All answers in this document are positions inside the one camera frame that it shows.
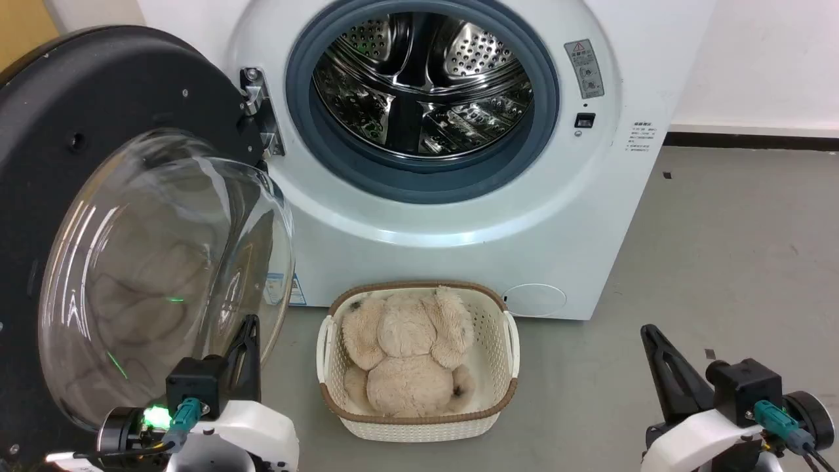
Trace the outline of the white front-load washing machine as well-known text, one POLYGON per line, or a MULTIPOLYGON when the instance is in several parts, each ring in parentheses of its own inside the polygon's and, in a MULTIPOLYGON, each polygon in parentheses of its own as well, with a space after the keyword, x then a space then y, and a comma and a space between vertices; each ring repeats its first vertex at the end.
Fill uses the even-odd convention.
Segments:
POLYGON ((294 215, 309 307, 359 286, 462 281, 501 296, 563 290, 559 319, 588 320, 623 244, 717 0, 500 0, 543 40, 560 80, 548 146, 483 196, 421 205, 376 197, 315 159, 290 117, 290 52, 335 0, 137 0, 145 24, 185 40, 231 81, 263 70, 286 149, 267 156, 294 215), (584 100, 564 44, 590 39, 604 96, 584 100))

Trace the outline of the beige plush toy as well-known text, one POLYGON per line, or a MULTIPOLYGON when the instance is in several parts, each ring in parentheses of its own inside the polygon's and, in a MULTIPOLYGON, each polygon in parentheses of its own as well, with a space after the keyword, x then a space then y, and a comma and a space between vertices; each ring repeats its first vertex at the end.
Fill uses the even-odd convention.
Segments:
POLYGON ((360 408, 422 418, 461 414, 473 400, 473 322, 452 288, 367 295, 342 317, 341 336, 351 359, 345 392, 360 408))

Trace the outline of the round white filter cover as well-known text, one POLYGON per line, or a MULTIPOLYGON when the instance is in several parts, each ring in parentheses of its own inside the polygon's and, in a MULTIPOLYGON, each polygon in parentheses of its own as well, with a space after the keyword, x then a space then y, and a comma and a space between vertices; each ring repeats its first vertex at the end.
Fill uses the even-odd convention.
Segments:
POLYGON ((511 287, 501 294, 501 299, 513 316, 533 319, 558 319, 567 302, 563 290, 541 283, 511 287))

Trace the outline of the black baseboard strip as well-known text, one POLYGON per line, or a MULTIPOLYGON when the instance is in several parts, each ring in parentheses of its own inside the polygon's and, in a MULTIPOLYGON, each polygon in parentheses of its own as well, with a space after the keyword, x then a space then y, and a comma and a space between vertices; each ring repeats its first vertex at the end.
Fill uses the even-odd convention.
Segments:
POLYGON ((719 149, 782 149, 839 153, 839 138, 668 132, 664 146, 719 149))

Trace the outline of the blue white energy sticker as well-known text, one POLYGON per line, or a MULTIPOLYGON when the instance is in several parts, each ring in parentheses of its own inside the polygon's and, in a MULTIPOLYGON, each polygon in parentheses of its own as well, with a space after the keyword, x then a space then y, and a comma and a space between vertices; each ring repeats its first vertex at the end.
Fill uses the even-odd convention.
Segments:
POLYGON ((299 278, 294 273, 290 282, 285 281, 283 273, 269 273, 263 288, 263 299, 269 305, 288 303, 294 307, 305 307, 307 305, 305 294, 302 292, 299 278))

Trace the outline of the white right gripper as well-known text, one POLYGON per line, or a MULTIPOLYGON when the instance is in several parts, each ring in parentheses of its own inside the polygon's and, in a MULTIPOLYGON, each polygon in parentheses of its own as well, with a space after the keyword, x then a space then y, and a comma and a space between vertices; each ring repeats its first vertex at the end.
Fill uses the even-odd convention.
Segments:
POLYGON ((713 389, 658 326, 642 326, 641 338, 663 421, 680 422, 652 443, 642 459, 641 472, 692 472, 741 437, 763 431, 759 424, 739 427, 718 410, 711 410, 713 389))

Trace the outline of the steel perforated washer drum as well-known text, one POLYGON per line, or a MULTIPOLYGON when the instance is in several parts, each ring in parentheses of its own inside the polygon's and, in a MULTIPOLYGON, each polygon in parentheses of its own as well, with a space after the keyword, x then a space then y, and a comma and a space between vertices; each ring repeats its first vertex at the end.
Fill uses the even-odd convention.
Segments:
POLYGON ((352 137, 401 159, 459 159, 520 125, 530 78, 484 27, 397 12, 348 27, 312 74, 324 107, 352 137))

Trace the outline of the yellow wooden panel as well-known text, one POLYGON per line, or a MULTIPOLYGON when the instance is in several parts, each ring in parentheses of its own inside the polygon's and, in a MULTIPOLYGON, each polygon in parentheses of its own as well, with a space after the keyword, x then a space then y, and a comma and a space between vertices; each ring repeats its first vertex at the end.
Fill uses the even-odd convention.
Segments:
POLYGON ((0 71, 58 36, 44 0, 0 0, 0 71))

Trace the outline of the metal door hinge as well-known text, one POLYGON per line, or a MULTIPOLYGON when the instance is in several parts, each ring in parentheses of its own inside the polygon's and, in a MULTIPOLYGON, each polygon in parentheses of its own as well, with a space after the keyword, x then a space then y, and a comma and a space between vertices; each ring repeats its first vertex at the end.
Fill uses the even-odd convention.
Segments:
POLYGON ((263 70, 258 67, 241 69, 240 89, 244 98, 245 114, 260 132, 263 154, 284 157, 284 138, 263 70))

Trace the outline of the black washer door glass bowl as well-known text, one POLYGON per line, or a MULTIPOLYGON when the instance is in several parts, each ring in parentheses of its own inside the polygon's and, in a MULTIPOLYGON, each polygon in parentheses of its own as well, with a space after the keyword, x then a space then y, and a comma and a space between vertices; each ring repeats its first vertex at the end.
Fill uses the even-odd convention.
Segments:
POLYGON ((156 29, 82 30, 0 73, 0 470, 61 472, 48 454, 164 406, 177 362, 225 355, 249 314, 262 386, 288 307, 263 288, 294 270, 266 161, 240 84, 156 29))

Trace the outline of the grey warning label sticker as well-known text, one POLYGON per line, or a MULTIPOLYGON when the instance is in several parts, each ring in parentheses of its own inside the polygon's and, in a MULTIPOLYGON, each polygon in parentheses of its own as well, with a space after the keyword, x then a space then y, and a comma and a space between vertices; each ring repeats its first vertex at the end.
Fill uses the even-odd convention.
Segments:
POLYGON ((572 63, 581 98, 588 100, 604 96, 602 75, 590 39, 566 43, 564 50, 572 63))

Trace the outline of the white laundry basket brown rim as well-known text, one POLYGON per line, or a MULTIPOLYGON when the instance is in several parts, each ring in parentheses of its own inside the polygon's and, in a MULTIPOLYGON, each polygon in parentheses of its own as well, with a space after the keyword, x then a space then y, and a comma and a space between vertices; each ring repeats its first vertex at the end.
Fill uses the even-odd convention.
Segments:
POLYGON ((519 368, 520 343, 513 315, 500 295, 473 282, 401 281, 359 286, 332 303, 318 333, 317 376, 324 403, 352 434, 370 441, 432 443, 482 435, 515 396, 519 368), (475 346, 465 358, 476 382, 470 403, 454 414, 425 418, 381 416, 357 405, 344 386, 345 373, 353 363, 345 350, 341 321, 351 305, 369 296, 426 294, 441 285, 461 296, 475 329, 475 346))

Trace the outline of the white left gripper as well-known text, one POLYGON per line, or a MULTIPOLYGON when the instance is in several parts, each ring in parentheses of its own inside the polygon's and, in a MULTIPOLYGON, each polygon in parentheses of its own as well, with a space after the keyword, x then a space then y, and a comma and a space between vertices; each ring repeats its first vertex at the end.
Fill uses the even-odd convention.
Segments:
POLYGON ((215 420, 192 427, 167 472, 298 472, 300 443, 293 422, 261 401, 260 318, 246 315, 227 353, 228 401, 215 420))

